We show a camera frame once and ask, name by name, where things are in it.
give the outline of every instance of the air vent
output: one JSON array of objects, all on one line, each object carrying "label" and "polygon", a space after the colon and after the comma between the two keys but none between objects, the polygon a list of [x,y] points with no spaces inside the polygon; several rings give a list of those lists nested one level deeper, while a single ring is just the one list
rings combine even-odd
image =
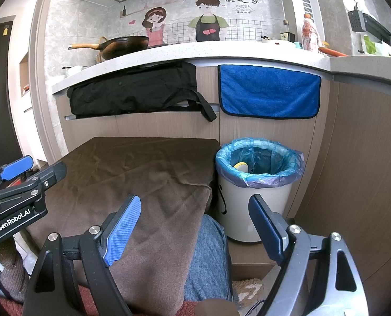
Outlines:
[{"label": "air vent", "polygon": [[313,7],[311,6],[311,1],[310,0],[302,0],[302,4],[304,5],[305,13],[310,14],[312,21],[314,21]]}]

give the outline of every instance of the black apron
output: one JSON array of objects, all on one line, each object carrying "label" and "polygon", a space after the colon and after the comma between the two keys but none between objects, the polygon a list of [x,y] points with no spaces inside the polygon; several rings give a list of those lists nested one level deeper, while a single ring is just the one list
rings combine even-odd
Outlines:
[{"label": "black apron", "polygon": [[[108,73],[67,90],[77,118],[162,110],[200,110],[212,122],[210,104],[197,91],[195,66],[187,62],[135,67]],[[176,107],[184,100],[189,107]]]},{"label": "black apron", "polygon": [[195,27],[195,38],[198,42],[211,42],[220,40],[220,26],[217,21],[217,16],[215,15],[216,21],[214,23],[202,23],[202,15],[197,22]]}]

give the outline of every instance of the white countertop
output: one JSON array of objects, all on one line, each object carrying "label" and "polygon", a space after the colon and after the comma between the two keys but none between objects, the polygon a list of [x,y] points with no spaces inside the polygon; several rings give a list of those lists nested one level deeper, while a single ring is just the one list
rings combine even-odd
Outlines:
[{"label": "white countertop", "polygon": [[295,64],[329,73],[346,73],[391,81],[391,58],[350,56],[330,58],[319,53],[260,42],[191,42],[156,47],[89,67],[52,86],[52,93],[74,84],[133,66],[173,60],[241,58]]},{"label": "white countertop", "polygon": [[322,71],[330,71],[330,58],[309,51],[260,42],[191,42],[156,47],[111,59],[91,66],[52,86],[55,94],[74,84],[132,66],[183,59],[243,58],[291,63]]}]

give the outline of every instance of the blue plastic bag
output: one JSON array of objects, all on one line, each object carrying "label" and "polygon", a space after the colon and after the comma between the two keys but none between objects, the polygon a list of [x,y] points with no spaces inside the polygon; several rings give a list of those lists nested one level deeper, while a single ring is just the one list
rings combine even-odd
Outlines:
[{"label": "blue plastic bag", "polygon": [[[249,172],[233,166],[248,164]],[[216,154],[218,173],[232,184],[256,189],[283,186],[301,178],[304,154],[267,139],[240,138],[225,144]]]}]

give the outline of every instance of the trash can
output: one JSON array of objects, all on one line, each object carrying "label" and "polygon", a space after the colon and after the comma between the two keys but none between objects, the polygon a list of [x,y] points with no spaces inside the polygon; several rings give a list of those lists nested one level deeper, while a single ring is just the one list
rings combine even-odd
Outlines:
[{"label": "trash can", "polygon": [[[246,163],[248,172],[234,166]],[[260,194],[272,211],[283,213],[292,183],[304,172],[302,152],[276,141],[240,138],[216,154],[219,173],[217,221],[226,234],[242,242],[261,241],[248,212],[252,195]]]}]

